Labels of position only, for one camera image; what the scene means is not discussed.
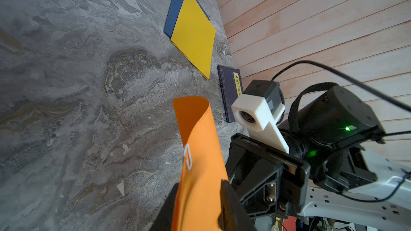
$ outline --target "orange plastic sheet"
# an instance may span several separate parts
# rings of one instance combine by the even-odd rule
[[[189,96],[176,98],[173,104],[185,155],[172,231],[220,230],[221,180],[228,177],[210,103]]]

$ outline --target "marble table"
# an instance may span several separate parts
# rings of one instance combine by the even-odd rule
[[[148,230],[180,178],[176,97],[208,98],[227,159],[216,0],[210,80],[163,32],[170,1],[0,0],[0,231]]]

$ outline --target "green led light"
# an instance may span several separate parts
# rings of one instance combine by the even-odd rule
[[[316,156],[317,153],[318,153],[318,150],[313,150],[313,151],[308,152],[305,157],[310,158],[310,157]]]

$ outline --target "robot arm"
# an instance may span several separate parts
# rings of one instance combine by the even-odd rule
[[[302,95],[318,90],[326,92],[297,111]],[[320,216],[411,230],[411,170],[361,147],[384,143],[387,134],[352,92],[334,83],[311,86],[277,127],[285,109],[279,84],[254,80],[232,109],[250,137],[233,136],[226,169],[250,218]],[[308,187],[308,178],[323,189]]]

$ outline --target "book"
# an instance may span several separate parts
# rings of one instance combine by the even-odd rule
[[[221,94],[223,96],[224,110],[226,113],[227,123],[235,122],[231,105],[243,93],[243,84],[239,69],[227,66],[217,66],[218,76],[220,78]]]

